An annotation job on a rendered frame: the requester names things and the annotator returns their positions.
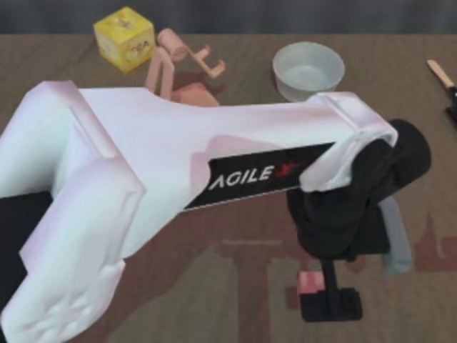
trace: wooden table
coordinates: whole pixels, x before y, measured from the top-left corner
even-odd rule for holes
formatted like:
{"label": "wooden table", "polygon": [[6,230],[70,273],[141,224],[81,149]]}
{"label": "wooden table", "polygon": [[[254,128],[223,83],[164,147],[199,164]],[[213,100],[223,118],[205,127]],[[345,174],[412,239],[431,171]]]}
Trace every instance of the wooden table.
{"label": "wooden table", "polygon": [[[436,59],[457,80],[457,36],[183,36],[208,43],[226,72],[209,88],[222,104],[283,101],[271,60],[282,46],[317,41],[338,51],[353,91],[386,119],[414,123],[433,151],[433,168],[398,194],[414,270],[388,282],[378,257],[338,265],[342,285],[360,291],[364,319],[305,324],[293,292],[310,259],[296,243],[284,195],[248,199],[172,221],[127,261],[106,313],[73,343],[147,342],[454,342],[457,337],[457,134],[443,110],[441,85],[426,67]],[[141,86],[147,65],[123,75],[105,62],[92,36],[0,36],[0,125],[43,80],[79,87]],[[176,86],[203,79],[190,61]]]}

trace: wooden handle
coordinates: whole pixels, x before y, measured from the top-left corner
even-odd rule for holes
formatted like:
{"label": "wooden handle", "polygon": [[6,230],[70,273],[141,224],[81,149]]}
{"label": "wooden handle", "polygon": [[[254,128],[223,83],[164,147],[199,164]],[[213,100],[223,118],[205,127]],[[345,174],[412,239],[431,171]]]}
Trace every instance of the wooden handle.
{"label": "wooden handle", "polygon": [[446,88],[454,87],[454,83],[452,80],[449,78],[449,76],[444,72],[444,70],[440,67],[436,61],[429,59],[427,61],[428,66],[432,70],[432,72],[440,79],[440,81],[443,83],[443,85]]}

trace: white robotic arm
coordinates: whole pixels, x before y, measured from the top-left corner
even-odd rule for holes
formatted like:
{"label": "white robotic arm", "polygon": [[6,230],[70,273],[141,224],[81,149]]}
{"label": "white robotic arm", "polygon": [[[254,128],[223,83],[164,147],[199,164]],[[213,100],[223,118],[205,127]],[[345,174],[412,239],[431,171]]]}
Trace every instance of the white robotic arm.
{"label": "white robotic arm", "polygon": [[24,278],[0,307],[6,341],[84,331],[109,306],[123,260],[183,210],[344,187],[367,144],[397,138],[351,93],[202,109],[143,88],[38,85],[0,138],[0,197],[52,197],[18,251]]}

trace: robotic arm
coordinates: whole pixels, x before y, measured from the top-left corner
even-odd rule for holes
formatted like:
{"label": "robotic arm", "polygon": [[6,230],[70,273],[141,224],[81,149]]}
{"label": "robotic arm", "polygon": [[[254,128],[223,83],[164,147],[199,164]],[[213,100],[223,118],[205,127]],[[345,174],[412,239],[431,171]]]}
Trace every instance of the robotic arm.
{"label": "robotic arm", "polygon": [[303,318],[357,319],[333,260],[389,252],[378,203],[430,160],[416,128],[351,93],[198,108],[142,88],[44,82],[0,138],[4,341],[75,337],[106,311],[124,259],[177,214],[279,191],[326,276],[325,291],[301,296]]}

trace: yellow box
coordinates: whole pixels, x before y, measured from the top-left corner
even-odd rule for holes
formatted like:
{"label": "yellow box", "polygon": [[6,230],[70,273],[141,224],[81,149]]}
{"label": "yellow box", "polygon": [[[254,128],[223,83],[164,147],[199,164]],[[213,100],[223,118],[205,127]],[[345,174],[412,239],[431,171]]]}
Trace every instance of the yellow box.
{"label": "yellow box", "polygon": [[129,7],[94,24],[100,55],[127,73],[151,58],[154,25]]}

